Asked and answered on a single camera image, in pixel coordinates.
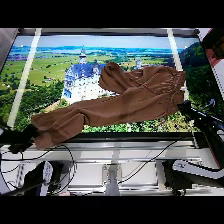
sky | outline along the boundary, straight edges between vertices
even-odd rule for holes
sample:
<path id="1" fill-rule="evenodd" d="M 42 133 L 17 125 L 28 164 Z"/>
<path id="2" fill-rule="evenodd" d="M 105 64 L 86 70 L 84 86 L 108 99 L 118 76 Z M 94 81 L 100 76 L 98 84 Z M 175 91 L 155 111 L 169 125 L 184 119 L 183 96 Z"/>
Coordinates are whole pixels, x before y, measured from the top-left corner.
<path id="1" fill-rule="evenodd" d="M 18 36 L 14 46 L 31 46 L 32 36 Z M 186 48 L 197 38 L 175 37 L 178 48 Z M 82 46 L 111 48 L 170 48 L 168 37 L 154 36 L 87 36 L 87 35 L 57 35 L 41 36 L 38 47 Z"/>

castle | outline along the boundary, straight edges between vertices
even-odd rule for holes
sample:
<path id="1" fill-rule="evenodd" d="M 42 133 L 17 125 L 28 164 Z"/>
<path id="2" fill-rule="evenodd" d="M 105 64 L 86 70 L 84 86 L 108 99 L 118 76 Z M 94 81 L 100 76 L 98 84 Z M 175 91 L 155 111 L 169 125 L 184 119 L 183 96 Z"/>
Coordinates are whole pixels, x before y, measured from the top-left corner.
<path id="1" fill-rule="evenodd" d="M 111 95 L 112 92 L 102 89 L 98 84 L 101 70 L 105 65 L 99 64 L 97 60 L 93 64 L 88 64 L 83 46 L 79 55 L 79 64 L 73 64 L 65 71 L 62 98 L 71 104 L 81 100 L 96 99 L 103 95 Z"/>

building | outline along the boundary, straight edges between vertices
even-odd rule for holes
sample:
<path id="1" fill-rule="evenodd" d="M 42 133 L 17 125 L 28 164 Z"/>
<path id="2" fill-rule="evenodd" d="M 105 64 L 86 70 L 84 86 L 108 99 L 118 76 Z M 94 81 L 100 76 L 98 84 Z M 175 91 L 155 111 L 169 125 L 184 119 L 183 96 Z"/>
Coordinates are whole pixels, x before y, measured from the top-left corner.
<path id="1" fill-rule="evenodd" d="M 102 89 L 98 84 L 101 70 L 105 65 L 99 64 L 97 60 L 94 63 L 88 63 L 83 46 L 79 56 L 79 64 L 73 64 L 65 71 L 62 98 L 69 103 L 74 103 L 81 100 L 96 99 L 103 95 L 112 95 L 112 92 Z"/>

screen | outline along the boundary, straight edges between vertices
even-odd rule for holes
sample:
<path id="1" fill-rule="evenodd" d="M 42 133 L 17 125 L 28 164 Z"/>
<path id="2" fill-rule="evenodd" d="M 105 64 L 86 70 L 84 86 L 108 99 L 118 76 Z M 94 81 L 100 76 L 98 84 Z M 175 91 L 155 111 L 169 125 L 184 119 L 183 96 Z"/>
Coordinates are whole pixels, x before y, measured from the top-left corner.
<path id="1" fill-rule="evenodd" d="M 175 37 L 177 52 L 186 71 L 190 100 L 201 109 L 213 98 L 211 113 L 222 114 L 224 104 L 215 77 L 198 38 Z M 108 62 L 119 64 L 124 71 L 144 66 L 175 67 L 168 37 L 154 36 L 41 36 L 36 48 L 34 37 L 18 36 L 0 76 L 0 117 L 8 122 L 12 105 L 15 130 L 23 130 L 31 116 L 50 112 L 82 100 L 115 95 L 98 85 L 102 68 Z M 20 102 L 15 99 L 30 54 L 34 58 L 28 71 Z M 103 127 L 85 126 L 83 132 L 189 132 L 198 131 L 177 112 L 166 118 Z"/>

brown fabric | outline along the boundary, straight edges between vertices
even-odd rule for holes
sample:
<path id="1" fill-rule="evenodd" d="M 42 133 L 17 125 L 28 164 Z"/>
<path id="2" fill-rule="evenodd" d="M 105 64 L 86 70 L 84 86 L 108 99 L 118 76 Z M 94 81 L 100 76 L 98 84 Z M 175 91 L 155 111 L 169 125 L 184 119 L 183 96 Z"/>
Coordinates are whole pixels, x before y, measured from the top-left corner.
<path id="1" fill-rule="evenodd" d="M 72 105 L 32 117 L 39 130 L 37 148 L 62 143 L 79 134 L 84 125 L 104 126 L 154 120 L 175 113 L 184 100 L 185 72 L 166 66 L 148 66 L 124 72 L 109 62 L 99 85 L 120 95 L 75 102 Z"/>

